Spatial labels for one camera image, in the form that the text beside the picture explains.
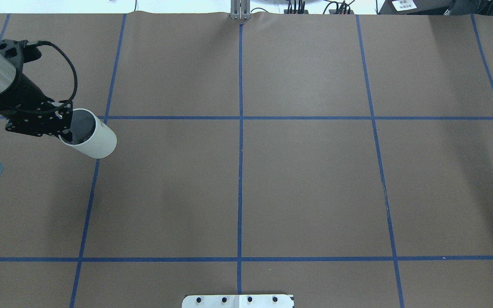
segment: white metal plate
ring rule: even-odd
[[[294,308],[294,296],[286,294],[186,296],[182,301],[182,308]]]
[[[398,12],[417,8],[413,0],[396,0],[393,1],[392,4]]]

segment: white bracket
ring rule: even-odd
[[[294,308],[294,296],[258,294],[232,296],[186,296],[182,308]]]
[[[231,19],[250,19],[250,0],[231,0]]]

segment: robotic arm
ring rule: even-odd
[[[55,103],[22,73],[25,63],[41,57],[41,46],[53,47],[70,65],[74,91],[66,100]],[[108,156],[117,144],[115,133],[90,111],[74,110],[76,93],[74,65],[55,44],[49,41],[0,41],[0,115],[7,119],[5,130],[36,137],[55,136],[93,158]]]

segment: white cylinder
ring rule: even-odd
[[[117,146],[117,136],[113,130],[87,109],[74,109],[70,131],[73,134],[72,142],[63,140],[62,136],[59,136],[60,141],[92,158],[104,158]]]

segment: white floor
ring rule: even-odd
[[[328,2],[305,0],[310,14],[322,14]],[[381,8],[385,0],[378,1]],[[0,0],[0,13],[122,13],[137,10],[159,13],[229,12],[230,0]],[[282,13],[286,0],[251,0],[250,7]],[[355,0],[356,14],[376,14],[376,0]]]

